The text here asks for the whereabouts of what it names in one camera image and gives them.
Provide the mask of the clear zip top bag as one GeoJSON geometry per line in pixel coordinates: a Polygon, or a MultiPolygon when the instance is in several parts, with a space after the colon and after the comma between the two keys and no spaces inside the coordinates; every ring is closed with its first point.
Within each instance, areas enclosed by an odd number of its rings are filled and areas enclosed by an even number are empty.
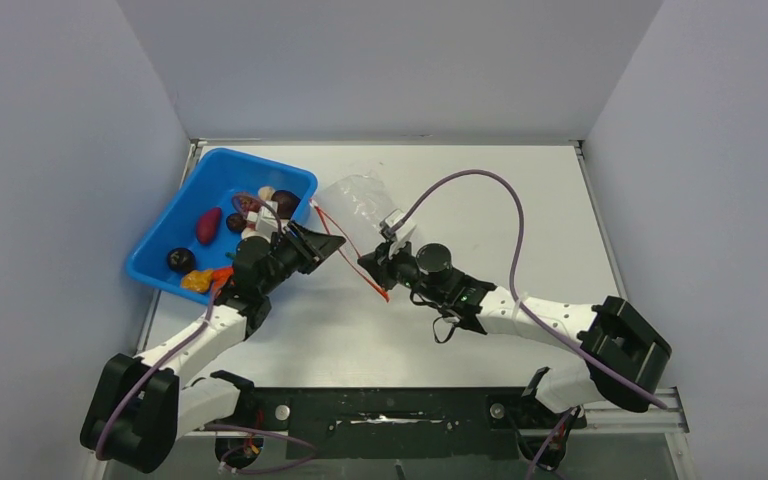
{"type": "Polygon", "coordinates": [[[358,264],[361,256],[372,253],[383,241],[379,223],[396,210],[384,182],[374,172],[348,175],[315,193],[309,205],[327,234],[345,238],[338,250],[342,259],[389,302],[389,293],[358,264]]]}

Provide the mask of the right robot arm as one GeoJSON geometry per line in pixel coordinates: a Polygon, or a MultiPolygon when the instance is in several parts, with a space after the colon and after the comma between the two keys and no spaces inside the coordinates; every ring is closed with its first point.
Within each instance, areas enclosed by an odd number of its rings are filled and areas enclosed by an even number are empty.
{"type": "Polygon", "coordinates": [[[548,426],[566,410],[599,401],[635,413],[666,406],[655,391],[672,348],[623,298],[591,305],[513,294],[455,268],[439,243],[412,253],[409,244],[393,250],[384,242],[358,264],[384,290],[405,287],[414,305],[434,309],[452,329],[517,336],[581,358],[581,367],[543,367],[534,375],[522,400],[532,425],[548,426]]]}

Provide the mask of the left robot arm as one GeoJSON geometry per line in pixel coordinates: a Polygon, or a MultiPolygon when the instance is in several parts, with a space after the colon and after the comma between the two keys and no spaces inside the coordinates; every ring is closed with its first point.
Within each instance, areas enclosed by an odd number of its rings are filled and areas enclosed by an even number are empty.
{"type": "Polygon", "coordinates": [[[182,436],[244,410],[251,381],[227,372],[201,381],[196,375],[254,334],[270,313],[272,291],[295,273],[315,271],[345,242],[294,221],[270,239],[240,241],[229,278],[196,320],[152,349],[107,361],[80,444],[100,461],[151,473],[182,436]]]}

